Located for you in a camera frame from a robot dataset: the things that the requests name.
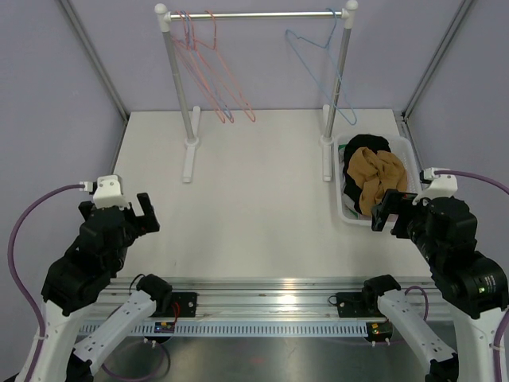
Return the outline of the brown tank top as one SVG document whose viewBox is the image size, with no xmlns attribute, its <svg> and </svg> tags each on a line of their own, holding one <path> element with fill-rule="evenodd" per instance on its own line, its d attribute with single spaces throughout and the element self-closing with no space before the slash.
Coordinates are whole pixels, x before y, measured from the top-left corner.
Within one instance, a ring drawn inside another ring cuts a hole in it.
<svg viewBox="0 0 509 382">
<path fill-rule="evenodd" d="M 396 155 L 385 150 L 375 153 L 368 147 L 360 147 L 349 161 L 347 175 L 361 190 L 359 209 L 364 216 L 371 216 L 371 209 L 382 201 L 387 190 L 406 192 L 408 187 L 405 166 Z"/>
</svg>

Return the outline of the black tank top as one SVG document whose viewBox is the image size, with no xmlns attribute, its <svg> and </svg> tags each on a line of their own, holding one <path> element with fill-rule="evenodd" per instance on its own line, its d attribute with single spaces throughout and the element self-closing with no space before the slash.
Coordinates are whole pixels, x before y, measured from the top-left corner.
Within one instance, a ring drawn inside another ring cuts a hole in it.
<svg viewBox="0 0 509 382">
<path fill-rule="evenodd" d="M 375 154 L 377 154 L 379 150 L 390 152 L 389 142 L 382 136 L 372 134 L 358 134 L 354 136 L 344 147 L 344 194 L 354 202 L 354 210 L 359 214 L 361 214 L 359 201 L 362 189 L 355 183 L 353 178 L 347 174 L 347 171 L 353 154 L 362 147 L 369 148 Z"/>
</svg>

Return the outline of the pink wire hanger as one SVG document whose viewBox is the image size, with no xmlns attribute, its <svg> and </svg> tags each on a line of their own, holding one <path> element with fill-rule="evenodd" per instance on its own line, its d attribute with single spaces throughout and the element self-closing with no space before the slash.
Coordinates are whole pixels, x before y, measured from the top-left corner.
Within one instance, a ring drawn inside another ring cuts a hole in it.
<svg viewBox="0 0 509 382">
<path fill-rule="evenodd" d="M 195 78 L 198 81 L 198 87 L 203 91 L 203 94 L 212 110 L 216 113 L 220 122 L 226 123 L 226 121 L 233 123 L 233 115 L 230 108 L 221 96 L 220 90 L 216 87 L 215 79 L 212 75 L 211 70 L 208 68 L 208 62 L 202 57 L 199 49 L 196 34 L 194 31 L 194 25 L 190 15 L 183 11 L 182 16 L 186 28 L 185 32 L 185 44 L 186 49 L 189 52 L 190 60 L 192 62 L 193 71 Z"/>
</svg>

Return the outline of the pink hanger with black top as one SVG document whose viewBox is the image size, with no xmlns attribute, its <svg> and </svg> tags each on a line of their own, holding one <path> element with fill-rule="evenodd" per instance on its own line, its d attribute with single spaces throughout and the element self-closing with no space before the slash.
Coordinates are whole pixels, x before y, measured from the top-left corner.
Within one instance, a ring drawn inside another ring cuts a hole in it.
<svg viewBox="0 0 509 382">
<path fill-rule="evenodd" d="M 206 10 L 206 14 L 211 17 L 212 22 L 213 22 L 213 26 L 214 26 L 213 43 L 212 43 L 212 45 L 208 45 L 208 44 L 205 44 L 204 42 L 201 42 L 201 44 L 205 48 L 212 50 L 216 54 L 216 57 L 218 58 L 218 60 L 222 64 L 223 70 L 225 71 L 228 79 L 230 80 L 230 82 L 233 85 L 233 88 L 235 90 L 232 90 L 230 87 L 228 87 L 225 84 L 223 86 L 225 87 L 225 89 L 227 90 L 227 92 L 229 93 L 231 98 L 235 101 L 237 106 L 240 108 L 240 110 L 247 116 L 247 118 L 251 122 L 254 123 L 256 121 L 256 116 L 255 116 L 254 109 L 252 108 L 252 106 L 249 103 L 249 101 L 244 97 L 244 95 L 242 93 L 242 89 L 241 89 L 237 79 L 235 78 L 235 76 L 231 72 L 229 66 L 227 65 L 227 62 L 225 61 L 225 59 L 223 58 L 223 56 L 221 55 L 221 53 L 219 51 L 218 38 L 217 38 L 217 21 L 216 21 L 216 17 L 214 16 L 212 11 L 210 11 L 210 10 Z"/>
</svg>

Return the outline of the blue hanger with brown top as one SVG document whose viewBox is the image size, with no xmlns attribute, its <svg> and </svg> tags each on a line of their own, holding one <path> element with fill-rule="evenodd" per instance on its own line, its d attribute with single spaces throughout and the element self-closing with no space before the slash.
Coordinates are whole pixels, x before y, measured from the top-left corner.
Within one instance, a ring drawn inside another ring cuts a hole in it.
<svg viewBox="0 0 509 382">
<path fill-rule="evenodd" d="M 289 44 L 289 47 L 298 58 L 303 68 L 309 74 L 314 84 L 317 86 L 320 94 L 327 102 L 327 105 L 329 105 L 328 111 L 331 115 L 327 117 L 326 122 L 330 119 L 334 119 L 336 114 L 339 114 L 350 126 L 355 126 L 357 124 L 358 117 L 354 107 L 349 102 L 346 91 L 344 90 L 344 67 L 346 64 L 355 12 L 356 8 L 354 10 L 343 8 L 339 14 L 338 11 L 327 8 L 325 11 L 326 17 L 331 18 L 333 23 L 330 31 L 328 32 L 328 36 L 322 43 L 309 39 L 291 29 L 287 29 L 285 31 L 286 42 Z M 334 52 L 332 50 L 332 46 L 338 26 L 342 27 L 341 41 L 339 52 L 336 56 L 333 56 Z M 331 76 L 318 76 L 303 56 L 301 48 L 304 48 L 306 52 L 319 53 L 322 55 L 325 59 L 324 68 L 331 71 Z"/>
</svg>

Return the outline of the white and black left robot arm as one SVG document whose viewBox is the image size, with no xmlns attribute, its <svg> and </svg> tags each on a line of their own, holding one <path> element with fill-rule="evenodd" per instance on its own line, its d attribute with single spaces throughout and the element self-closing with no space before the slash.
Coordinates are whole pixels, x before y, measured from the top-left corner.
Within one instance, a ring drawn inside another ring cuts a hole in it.
<svg viewBox="0 0 509 382">
<path fill-rule="evenodd" d="M 14 266 L 14 243 L 21 225 L 16 223 L 8 244 L 10 273 L 36 314 L 39 329 L 21 371 L 13 381 L 92 381 L 104 361 L 136 325 L 151 315 L 166 315 L 173 288 L 149 274 L 135 292 L 96 331 L 82 341 L 76 338 L 100 293 L 124 265 L 126 250 L 160 224 L 147 193 L 137 195 L 143 214 L 131 205 L 101 207 L 84 201 L 79 234 L 46 275 L 37 305 L 23 286 Z"/>
</svg>

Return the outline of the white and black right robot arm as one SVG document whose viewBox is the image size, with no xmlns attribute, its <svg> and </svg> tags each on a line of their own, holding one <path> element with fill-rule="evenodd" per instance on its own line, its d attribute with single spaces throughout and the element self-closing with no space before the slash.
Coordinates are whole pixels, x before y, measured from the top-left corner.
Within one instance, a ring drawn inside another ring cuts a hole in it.
<svg viewBox="0 0 509 382">
<path fill-rule="evenodd" d="M 391 189 L 372 209 L 372 230 L 382 231 L 389 215 L 397 217 L 392 235 L 410 240 L 429 264 L 448 304 L 457 347 L 447 346 L 412 310 L 390 275 L 365 281 L 363 310 L 393 324 L 427 381 L 506 381 L 501 346 L 508 323 L 508 280 L 494 260 L 476 250 L 477 219 L 469 207 L 454 197 L 419 201 L 415 194 Z"/>
</svg>

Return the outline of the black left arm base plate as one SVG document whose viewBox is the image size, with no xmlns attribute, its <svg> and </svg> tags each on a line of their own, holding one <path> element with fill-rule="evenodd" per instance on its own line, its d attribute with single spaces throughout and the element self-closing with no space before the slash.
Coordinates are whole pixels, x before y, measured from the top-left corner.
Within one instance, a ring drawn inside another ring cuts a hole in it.
<svg viewBox="0 0 509 382">
<path fill-rule="evenodd" d="M 196 292 L 173 292 L 169 305 L 154 316 L 174 318 L 175 313 L 178 313 L 179 318 L 194 318 L 196 316 L 197 299 L 198 294 Z"/>
</svg>

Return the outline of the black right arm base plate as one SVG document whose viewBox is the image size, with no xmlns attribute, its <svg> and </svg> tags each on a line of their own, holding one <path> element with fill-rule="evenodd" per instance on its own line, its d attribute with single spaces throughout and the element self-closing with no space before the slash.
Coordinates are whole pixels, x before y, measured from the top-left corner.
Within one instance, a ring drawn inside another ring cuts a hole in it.
<svg viewBox="0 0 509 382">
<path fill-rule="evenodd" d="M 340 318 L 370 318 L 375 313 L 367 307 L 361 292 L 337 292 L 327 299 Z"/>
</svg>

